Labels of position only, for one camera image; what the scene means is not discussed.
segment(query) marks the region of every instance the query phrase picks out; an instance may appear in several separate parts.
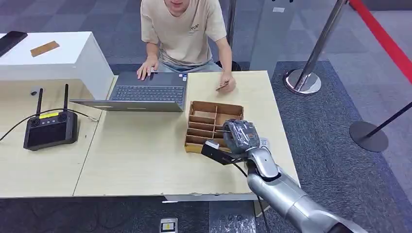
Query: silver laptop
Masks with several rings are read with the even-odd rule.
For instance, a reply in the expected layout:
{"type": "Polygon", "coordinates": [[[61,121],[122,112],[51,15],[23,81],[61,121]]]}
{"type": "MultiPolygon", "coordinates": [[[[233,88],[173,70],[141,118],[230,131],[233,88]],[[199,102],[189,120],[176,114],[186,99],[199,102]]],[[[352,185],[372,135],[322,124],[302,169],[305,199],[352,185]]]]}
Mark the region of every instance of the silver laptop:
{"type": "Polygon", "coordinates": [[[106,111],[183,112],[187,73],[152,73],[144,81],[136,72],[119,75],[109,100],[70,100],[106,111]]]}

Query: cardboard divider box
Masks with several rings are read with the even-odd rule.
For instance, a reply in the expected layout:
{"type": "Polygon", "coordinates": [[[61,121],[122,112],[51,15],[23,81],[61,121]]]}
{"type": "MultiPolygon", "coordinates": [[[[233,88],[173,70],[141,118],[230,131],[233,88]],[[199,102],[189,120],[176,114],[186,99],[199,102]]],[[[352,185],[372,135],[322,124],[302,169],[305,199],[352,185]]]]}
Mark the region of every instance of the cardboard divider box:
{"type": "Polygon", "coordinates": [[[220,149],[230,152],[223,140],[222,126],[229,119],[243,120],[243,107],[239,105],[192,101],[190,103],[186,152],[201,153],[203,144],[213,140],[220,149]]]}

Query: antenna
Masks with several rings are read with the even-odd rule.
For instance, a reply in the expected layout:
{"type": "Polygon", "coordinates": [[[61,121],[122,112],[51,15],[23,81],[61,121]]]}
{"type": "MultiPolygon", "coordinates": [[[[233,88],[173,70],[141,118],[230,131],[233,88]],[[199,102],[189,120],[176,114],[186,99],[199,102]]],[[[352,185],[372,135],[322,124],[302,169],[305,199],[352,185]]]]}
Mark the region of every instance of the antenna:
{"type": "Polygon", "coordinates": [[[65,101],[64,101],[64,104],[63,104],[63,112],[67,111],[68,98],[69,98],[69,85],[66,84],[66,86],[65,86],[65,101]]]}
{"type": "Polygon", "coordinates": [[[40,112],[41,112],[41,99],[43,98],[43,89],[40,88],[39,91],[39,99],[37,101],[37,110],[36,110],[36,116],[40,116],[40,112]]]}

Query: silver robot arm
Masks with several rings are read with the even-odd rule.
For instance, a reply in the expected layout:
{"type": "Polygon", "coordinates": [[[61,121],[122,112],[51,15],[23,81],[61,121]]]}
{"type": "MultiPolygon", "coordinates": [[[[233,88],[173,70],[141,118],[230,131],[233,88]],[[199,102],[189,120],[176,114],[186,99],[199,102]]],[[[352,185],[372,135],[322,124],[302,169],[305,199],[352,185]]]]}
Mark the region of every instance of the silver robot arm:
{"type": "Polygon", "coordinates": [[[283,218],[302,233],[366,233],[356,223],[314,202],[274,161],[268,150],[247,150],[247,183],[283,218]]]}

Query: robotic hand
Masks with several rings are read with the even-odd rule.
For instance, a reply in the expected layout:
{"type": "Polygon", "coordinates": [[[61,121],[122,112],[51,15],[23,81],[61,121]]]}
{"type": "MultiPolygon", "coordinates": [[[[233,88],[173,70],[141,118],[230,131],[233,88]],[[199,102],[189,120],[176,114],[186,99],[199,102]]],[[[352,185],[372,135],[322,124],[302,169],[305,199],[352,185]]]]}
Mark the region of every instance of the robotic hand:
{"type": "Polygon", "coordinates": [[[282,217],[302,233],[366,233],[356,223],[341,218],[315,203],[273,160],[270,152],[259,148],[254,125],[244,120],[229,120],[223,125],[223,137],[232,153],[219,150],[208,141],[202,154],[223,164],[246,162],[247,183],[282,217]]]}

